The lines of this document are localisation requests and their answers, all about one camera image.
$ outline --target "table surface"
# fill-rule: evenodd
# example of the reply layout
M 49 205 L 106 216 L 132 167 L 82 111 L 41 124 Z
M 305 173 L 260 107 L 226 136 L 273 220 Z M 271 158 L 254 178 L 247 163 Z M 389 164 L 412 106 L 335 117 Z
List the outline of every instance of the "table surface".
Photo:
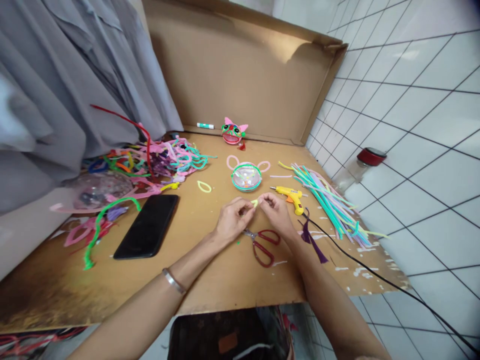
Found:
M 270 177 L 292 174 L 290 170 L 278 166 L 278 161 L 305 165 L 327 178 L 304 147 L 247 140 L 246 151 L 240 151 L 236 146 L 226 144 L 219 136 L 193 133 L 183 136 L 195 143 L 201 154 L 218 158 L 210 159 L 203 170 L 189 175 L 177 190 L 165 192 L 179 195 L 180 201 L 159 253 L 146 259 L 117 261 L 112 258 L 137 216 L 138 212 L 133 205 L 93 248 L 92 257 L 96 264 L 90 270 L 83 270 L 84 250 L 71 254 L 82 243 L 64 247 L 66 233 L 44 241 L 0 282 L 0 334 L 101 322 L 160 273 L 162 268 L 170 266 L 210 232 L 224 203 L 239 195 L 254 200 L 269 191 L 270 186 L 300 190 L 300 183 L 292 177 Z M 255 191 L 240 193 L 235 189 L 231 182 L 232 171 L 226 165 L 230 154 L 237 156 L 241 162 L 257 164 L 268 160 L 271 163 L 270 170 L 263 173 L 263 181 Z M 209 184 L 211 193 L 200 191 L 197 180 Z M 308 207 L 310 217 L 333 236 L 335 230 L 330 220 L 322 209 L 318 209 L 319 204 L 312 194 L 308 191 L 306 193 L 309 196 L 301 198 L 303 206 Z M 294 214 L 293 204 L 289 204 L 289 207 L 295 227 L 301 230 L 297 219 L 302 222 L 305 219 Z M 253 232 L 271 228 L 261 211 L 256 213 L 249 225 Z M 274 254 L 278 264 L 264 268 L 253 255 L 250 238 L 240 235 L 237 240 L 239 243 L 235 241 L 230 245 L 199 276 L 185 296 L 178 315 L 306 301 L 300 273 L 284 242 L 277 246 L 270 243 L 265 245 Z M 316 243 L 330 260 L 323 266 L 349 296 L 395 291 L 392 286 L 376 277 L 363 276 L 366 271 L 359 274 L 356 270 L 360 266 L 343 255 L 327 237 L 317 239 Z M 379 274 L 394 284 L 404 288 L 410 286 L 407 277 L 378 242 L 374 243 L 373 250 L 361 252 L 358 246 L 347 239 L 339 240 L 338 243 L 355 258 L 378 269 Z M 305 243 L 304 246 L 314 251 L 311 245 Z

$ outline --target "cardboard box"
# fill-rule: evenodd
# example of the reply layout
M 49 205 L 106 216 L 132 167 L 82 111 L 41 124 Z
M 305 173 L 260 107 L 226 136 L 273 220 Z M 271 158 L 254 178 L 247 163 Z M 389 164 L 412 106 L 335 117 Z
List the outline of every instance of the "cardboard box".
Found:
M 305 144 L 346 44 L 228 1 L 143 5 L 186 131 L 220 135 L 228 117 L 247 139 Z

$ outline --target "smartphone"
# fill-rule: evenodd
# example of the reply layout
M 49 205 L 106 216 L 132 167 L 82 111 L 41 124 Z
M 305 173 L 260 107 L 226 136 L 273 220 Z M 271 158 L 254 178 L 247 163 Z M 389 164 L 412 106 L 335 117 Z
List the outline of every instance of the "smartphone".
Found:
M 178 195 L 152 195 L 113 254 L 116 260 L 151 258 L 162 246 Z

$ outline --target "hand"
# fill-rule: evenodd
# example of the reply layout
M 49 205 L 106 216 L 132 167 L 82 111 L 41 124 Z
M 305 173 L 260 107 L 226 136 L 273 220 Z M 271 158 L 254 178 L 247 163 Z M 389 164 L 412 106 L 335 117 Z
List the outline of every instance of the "hand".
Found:
M 258 206 L 263 210 L 270 224 L 285 238 L 296 233 L 292 220 L 290 220 L 289 209 L 284 199 L 272 194 L 263 193 L 258 197 Z
M 245 230 L 254 217 L 254 205 L 240 196 L 221 207 L 220 216 L 212 235 L 223 245 L 228 245 Z

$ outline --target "yellow glue gun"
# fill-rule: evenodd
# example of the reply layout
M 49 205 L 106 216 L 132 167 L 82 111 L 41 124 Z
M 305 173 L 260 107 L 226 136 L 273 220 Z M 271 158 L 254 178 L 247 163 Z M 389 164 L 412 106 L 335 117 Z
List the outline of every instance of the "yellow glue gun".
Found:
M 279 194 L 287 196 L 286 202 L 293 203 L 293 205 L 295 205 L 295 215 L 300 216 L 304 213 L 304 207 L 300 203 L 300 198 L 302 197 L 301 191 L 296 191 L 291 188 L 283 187 L 283 186 L 277 186 L 277 187 L 270 186 L 270 189 L 275 190 Z

